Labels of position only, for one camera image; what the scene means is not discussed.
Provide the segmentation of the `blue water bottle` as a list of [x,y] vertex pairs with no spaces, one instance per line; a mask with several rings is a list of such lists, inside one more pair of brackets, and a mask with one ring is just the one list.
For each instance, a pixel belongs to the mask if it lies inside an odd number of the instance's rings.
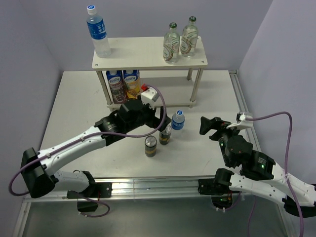
[[103,17],[98,14],[95,5],[88,5],[86,9],[88,13],[86,23],[94,45],[94,50],[98,57],[107,58],[111,55],[111,48]]
[[172,136],[178,138],[182,135],[184,131],[185,116],[182,110],[177,110],[171,121]]

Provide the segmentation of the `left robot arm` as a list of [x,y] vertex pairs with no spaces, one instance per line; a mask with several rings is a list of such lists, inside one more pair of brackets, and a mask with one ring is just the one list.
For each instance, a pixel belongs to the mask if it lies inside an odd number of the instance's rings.
[[32,198],[40,198],[53,190],[62,190],[91,197],[97,184],[88,171],[64,172],[61,168],[87,153],[130,137],[130,132],[141,126],[163,131],[170,122],[165,107],[160,108],[157,118],[156,109],[131,99],[87,131],[60,145],[38,152],[27,149],[22,157],[21,174],[28,193]]

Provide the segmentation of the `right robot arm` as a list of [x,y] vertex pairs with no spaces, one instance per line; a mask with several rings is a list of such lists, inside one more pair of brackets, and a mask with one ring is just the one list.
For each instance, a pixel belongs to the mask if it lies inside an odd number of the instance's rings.
[[252,125],[253,118],[244,113],[237,115],[236,123],[201,117],[199,133],[215,130],[209,139],[218,142],[225,167],[217,169],[214,178],[199,179],[198,192],[211,196],[245,192],[270,200],[291,215],[314,217],[315,185],[286,173],[271,157],[254,150],[253,144],[240,135]]

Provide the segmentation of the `black yellow can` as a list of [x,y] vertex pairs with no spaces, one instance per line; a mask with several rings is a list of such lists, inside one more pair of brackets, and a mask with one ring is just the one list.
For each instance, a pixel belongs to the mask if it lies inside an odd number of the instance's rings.
[[157,151],[157,139],[150,135],[145,138],[145,155],[147,157],[154,157]]
[[162,145],[167,145],[170,141],[172,128],[171,125],[167,125],[166,128],[159,133],[159,142]]

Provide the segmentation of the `green-cap glass bottle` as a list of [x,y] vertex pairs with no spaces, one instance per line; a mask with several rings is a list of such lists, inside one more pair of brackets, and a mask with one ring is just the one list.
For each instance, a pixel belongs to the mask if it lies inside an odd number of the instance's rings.
[[195,54],[198,40],[198,28],[196,26],[196,17],[190,16],[188,24],[183,28],[180,51],[184,57],[192,57]]
[[167,63],[175,63],[178,61],[180,47],[180,35],[177,32],[177,24],[171,22],[169,31],[164,35],[163,39],[163,59]]

